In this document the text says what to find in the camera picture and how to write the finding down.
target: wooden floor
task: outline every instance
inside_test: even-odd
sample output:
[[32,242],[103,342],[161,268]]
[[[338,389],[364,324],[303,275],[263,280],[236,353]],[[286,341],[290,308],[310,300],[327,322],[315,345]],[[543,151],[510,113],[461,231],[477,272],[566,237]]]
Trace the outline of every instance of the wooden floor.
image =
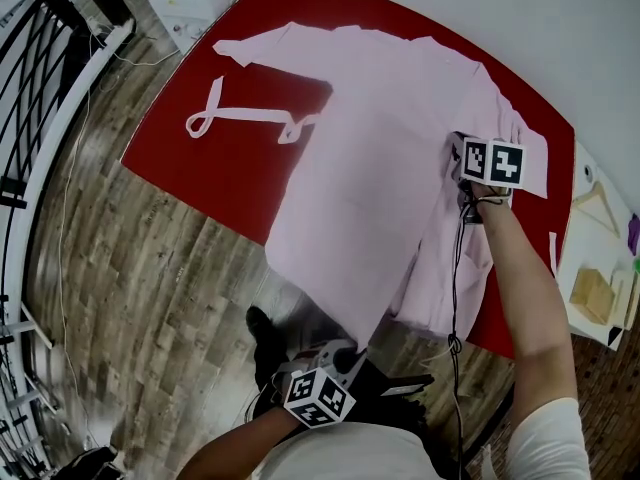
[[[138,35],[121,56],[153,62],[170,53],[174,46],[146,0],[126,1]],[[50,354],[37,342],[33,351],[38,376],[62,408],[55,418],[43,414],[58,464],[86,441],[86,408],[91,434],[122,450],[119,460],[129,478],[174,478],[200,446],[243,421],[256,393],[247,307],[257,304],[282,323],[309,311],[306,297],[268,269],[262,247],[120,165],[136,125],[179,60],[174,56],[155,67],[116,61],[91,95],[69,185],[61,257],[68,352],[79,397],[62,353],[58,243],[64,186],[84,114],[45,194],[26,302],[58,343]],[[314,319],[302,320],[315,325]],[[374,362],[390,375],[434,375],[436,383],[420,398],[429,423],[453,442],[450,359],[421,364],[444,347],[385,323],[371,349]],[[460,394],[466,446],[512,380],[510,361],[465,345]]]

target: wire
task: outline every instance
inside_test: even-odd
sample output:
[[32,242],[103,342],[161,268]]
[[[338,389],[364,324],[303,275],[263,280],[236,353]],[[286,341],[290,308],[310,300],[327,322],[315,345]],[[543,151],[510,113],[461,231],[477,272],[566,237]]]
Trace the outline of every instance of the wire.
[[[89,36],[89,59],[93,55],[91,52],[91,37]],[[76,375],[76,371],[73,367],[73,363],[71,362],[71,356],[69,355],[69,351],[67,350],[67,316],[64,309],[64,298],[62,292],[62,242],[64,240],[64,222],[67,216],[67,196],[69,193],[69,185],[71,184],[71,175],[73,174],[73,168],[76,165],[76,158],[78,157],[78,149],[80,149],[80,143],[84,137],[84,132],[87,126],[87,121],[89,120],[90,113],[90,104],[91,104],[91,86],[87,89],[87,111],[84,115],[84,120],[82,121],[82,127],[80,128],[80,133],[78,134],[78,138],[73,145],[73,156],[71,158],[71,167],[69,169],[69,176],[67,177],[67,182],[64,187],[64,195],[62,198],[62,224],[60,225],[60,239],[58,240],[58,292],[60,296],[60,312],[62,314],[62,346],[64,348],[64,355],[67,358],[67,363],[69,363],[69,368],[71,369],[71,374],[73,376],[73,383],[76,390],[76,396],[80,401],[80,405],[82,406],[82,410],[84,411],[85,416],[85,426],[87,429],[87,433],[93,439],[93,442],[96,446],[100,446],[98,444],[97,439],[91,432],[91,428],[89,427],[89,411],[87,411],[87,407],[84,404],[84,400],[80,396],[80,389],[78,387],[78,376]]]
[[116,78],[116,81],[115,81],[115,82],[113,82],[113,83],[111,84],[111,87],[109,87],[109,88],[108,88],[108,89],[106,89],[106,90],[105,90],[105,88],[104,88],[104,87],[102,87],[102,80],[104,79],[104,77],[103,77],[103,78],[101,78],[101,79],[100,79],[100,83],[98,84],[98,90],[99,90],[100,92],[102,92],[102,93],[107,93],[107,92],[111,92],[111,91],[113,91],[113,90],[116,88],[116,85],[118,85],[118,82],[120,81],[120,75],[116,75],[116,77],[115,77],[115,78]]
[[462,411],[460,410],[460,401],[458,399],[458,388],[460,387],[460,365],[458,363],[458,354],[462,351],[462,342],[456,335],[456,323],[458,317],[458,291],[456,287],[456,277],[458,275],[458,266],[462,256],[462,244],[464,240],[464,231],[466,227],[465,217],[474,203],[468,203],[460,210],[458,219],[458,227],[454,239],[453,247],[453,263],[452,263],[452,299],[453,299],[453,318],[451,322],[451,334],[449,334],[449,352],[451,354],[451,362],[453,363],[453,400],[456,405],[456,413],[458,415],[458,478],[462,480],[462,444],[464,439]]
[[423,360],[422,360],[422,361],[420,361],[418,364],[419,364],[420,366],[422,366],[423,368],[427,368],[426,363],[430,363],[431,361],[433,361],[433,360],[435,360],[435,359],[438,359],[438,358],[440,358],[440,357],[444,357],[444,356],[446,356],[446,355],[449,355],[449,352],[451,351],[451,349],[452,349],[452,348],[453,348],[453,344],[449,345],[449,346],[447,347],[447,349],[446,349],[444,352],[442,352],[441,354],[436,354],[436,355],[435,355],[435,356],[433,356],[433,357],[428,357],[427,359],[423,359]]
[[275,376],[277,375],[278,372],[274,373],[271,378],[269,379],[269,382],[265,383],[264,386],[262,386],[262,389],[260,390],[260,393],[258,393],[256,396],[253,397],[253,400],[251,400],[251,402],[249,402],[249,405],[247,406],[247,409],[244,411],[244,422],[245,423],[249,423],[249,413],[251,412],[251,407],[258,403],[258,400],[260,399],[260,397],[262,396],[262,393],[264,393],[264,390],[267,389],[267,386],[271,385],[273,386],[273,379],[275,378]]
[[511,189],[508,189],[506,194],[500,195],[496,192],[496,189],[493,188],[492,186],[486,185],[486,187],[489,190],[491,190],[491,192],[493,192],[493,195],[474,198],[474,200],[471,202],[473,206],[477,206],[478,203],[483,203],[483,202],[495,204],[495,205],[501,205],[503,201],[508,201],[509,198],[511,197],[511,194],[513,193]]
[[132,66],[157,66],[161,62],[164,62],[165,60],[167,60],[169,57],[173,57],[179,51],[180,51],[179,49],[174,50],[171,53],[169,53],[168,55],[165,55],[164,57],[162,57],[160,60],[157,60],[156,62],[133,62],[132,60],[120,57],[117,53],[114,53],[113,56],[116,59],[120,59],[122,62],[126,62],[127,64],[131,64]]
[[[106,45],[98,38],[96,37],[93,32],[91,32],[91,27],[89,27],[89,23],[87,23],[87,28],[89,30],[89,59],[91,59],[93,52],[91,51],[91,38],[96,39],[96,41],[98,41],[98,44],[101,45],[102,48],[105,48]],[[168,55],[165,55],[163,58],[161,58],[160,60],[156,61],[156,62],[140,62],[140,63],[136,63],[133,62],[129,59],[125,59],[120,57],[119,55],[117,55],[115,52],[113,53],[113,55],[120,59],[123,62],[127,62],[128,64],[131,64],[133,66],[157,66],[158,64],[160,64],[161,62],[164,62],[165,60],[167,60],[169,57],[175,55],[176,53],[178,53],[180,50],[175,50],[173,52],[171,52]],[[116,82],[114,84],[113,87],[115,87],[115,85],[118,83],[119,81],[119,75],[118,78],[116,79]],[[100,445],[98,444],[98,440],[95,438],[95,436],[93,435],[93,432],[91,432],[91,428],[89,425],[89,411],[87,410],[86,405],[84,404],[84,400],[82,399],[82,397],[80,396],[80,389],[79,389],[79,385],[78,385],[78,376],[76,374],[75,368],[73,367],[73,363],[71,362],[71,356],[69,355],[68,349],[67,349],[67,316],[66,316],[66,311],[64,309],[64,296],[63,296],[63,289],[62,289],[62,245],[63,245],[63,241],[64,241],[64,223],[66,220],[66,216],[67,216],[67,197],[69,194],[69,186],[71,185],[71,177],[73,175],[73,170],[74,167],[76,165],[76,159],[78,157],[78,150],[80,149],[80,144],[82,143],[82,140],[84,138],[84,133],[85,133],[85,129],[87,126],[87,122],[89,120],[89,113],[91,110],[91,86],[89,86],[89,88],[87,89],[87,111],[85,113],[84,116],[84,120],[82,121],[82,126],[80,128],[80,133],[78,134],[78,138],[76,139],[76,142],[73,145],[73,156],[71,158],[71,167],[69,168],[69,175],[67,177],[67,182],[65,184],[64,187],[64,194],[63,194],[63,199],[62,199],[62,223],[60,225],[60,238],[58,240],[58,292],[59,292],[59,299],[60,299],[60,313],[62,314],[62,331],[63,331],[63,348],[64,348],[64,355],[67,359],[67,363],[69,364],[69,368],[71,369],[71,374],[73,376],[73,384],[75,387],[75,391],[76,391],[76,396],[78,397],[78,400],[80,402],[80,405],[82,406],[82,410],[84,412],[84,417],[85,417],[85,427],[87,430],[87,434],[91,437],[91,439],[93,440],[93,442],[95,443],[95,445],[97,447],[99,447]]]

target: railing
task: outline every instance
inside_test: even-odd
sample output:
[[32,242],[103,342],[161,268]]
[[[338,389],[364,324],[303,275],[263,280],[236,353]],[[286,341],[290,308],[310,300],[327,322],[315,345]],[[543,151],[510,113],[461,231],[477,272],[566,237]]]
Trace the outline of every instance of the railing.
[[56,153],[92,85],[133,32],[122,0],[94,2],[114,26],[100,40],[69,0],[25,0],[0,29],[0,478],[3,465],[16,478],[51,469],[32,404],[56,409],[25,372],[23,333],[36,331],[52,344],[22,302],[23,279]]

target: red mat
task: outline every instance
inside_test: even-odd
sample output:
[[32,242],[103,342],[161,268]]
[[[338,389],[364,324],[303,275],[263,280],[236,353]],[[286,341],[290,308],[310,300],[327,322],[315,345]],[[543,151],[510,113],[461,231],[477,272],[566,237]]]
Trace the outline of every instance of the red mat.
[[[467,40],[387,0],[240,0],[198,42],[163,88],[136,130],[122,163],[178,199],[247,238],[264,244],[300,157],[303,140],[276,143],[281,125],[216,119],[198,140],[187,118],[204,109],[212,81],[225,75],[221,107],[287,109],[294,119],[319,112],[330,88],[262,66],[240,67],[212,49],[219,39],[244,39],[290,21],[332,29],[357,24],[406,39],[433,36],[482,62],[530,128],[549,146],[549,199],[519,192],[514,211],[549,264],[549,231],[558,234],[558,258],[571,203],[574,132],[554,108],[509,69]],[[469,341],[512,357],[495,273]]]

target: white shirt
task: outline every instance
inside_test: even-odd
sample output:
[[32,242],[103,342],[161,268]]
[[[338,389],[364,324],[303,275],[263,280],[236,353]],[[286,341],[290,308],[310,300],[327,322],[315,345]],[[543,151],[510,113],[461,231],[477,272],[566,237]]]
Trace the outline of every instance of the white shirt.
[[[254,474],[261,480],[438,480],[410,432],[341,423],[305,432],[274,448]],[[512,480],[590,479],[578,402],[555,400],[515,430],[507,452]]]

